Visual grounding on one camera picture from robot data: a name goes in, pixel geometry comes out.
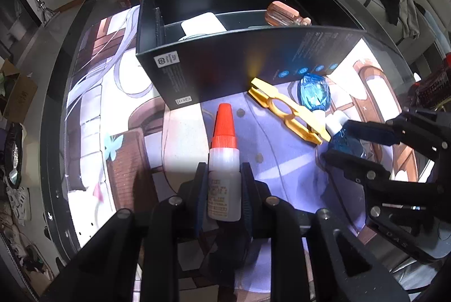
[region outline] clutter on floor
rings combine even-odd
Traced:
[[[29,190],[21,184],[22,143],[26,136],[22,124],[11,123],[4,136],[0,174],[0,232],[3,232],[17,265],[40,295],[54,275],[38,248],[20,232],[17,225],[31,219]]]

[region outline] white plastic bottle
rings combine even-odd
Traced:
[[[230,104],[218,107],[208,170],[208,216],[218,221],[240,220],[240,151]]]

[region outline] glass table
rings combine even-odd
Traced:
[[[256,179],[297,209],[329,208],[359,234],[365,223],[362,187],[336,169],[324,171],[319,155],[326,143],[315,149],[300,140],[246,92],[168,110],[135,56],[133,18],[139,1],[86,0],[50,80],[41,128],[41,185],[46,214],[54,215],[46,219],[49,231],[64,260],[74,257],[116,210],[151,210],[192,178],[197,164],[207,162],[221,102],[232,104],[241,161],[251,164]],[[352,120],[385,122],[401,112],[413,74],[357,0],[336,1],[366,32],[327,77],[332,100],[327,114],[341,110]],[[74,92],[78,82],[89,79],[88,90]],[[294,79],[277,88],[299,103],[298,84]],[[394,180],[416,182],[427,167],[405,145],[364,147]],[[264,300],[271,280],[269,241],[249,242],[240,266],[220,276],[211,255],[221,229],[205,217],[199,239],[179,243],[180,290],[205,301],[234,289],[239,301]],[[136,297],[139,283],[138,266]]]

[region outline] open box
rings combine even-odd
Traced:
[[[5,76],[5,96],[0,96],[0,112],[12,122],[23,123],[37,86],[8,60],[3,62],[0,72]]]
[[[277,0],[142,0],[137,58],[170,109],[246,91],[254,77],[271,84],[330,74],[363,35],[335,0],[278,0],[313,26],[269,26]],[[214,13],[227,32],[179,41],[181,22]]]

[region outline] box label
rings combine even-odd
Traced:
[[[153,57],[155,59],[156,66],[162,68],[164,66],[169,66],[171,64],[180,63],[179,55],[177,51],[169,52],[162,55],[157,55]]]
[[[177,105],[181,105],[181,104],[186,104],[187,102],[191,102],[191,101],[192,101],[191,96],[185,96],[185,97],[182,97],[180,99],[176,99],[175,103]]]

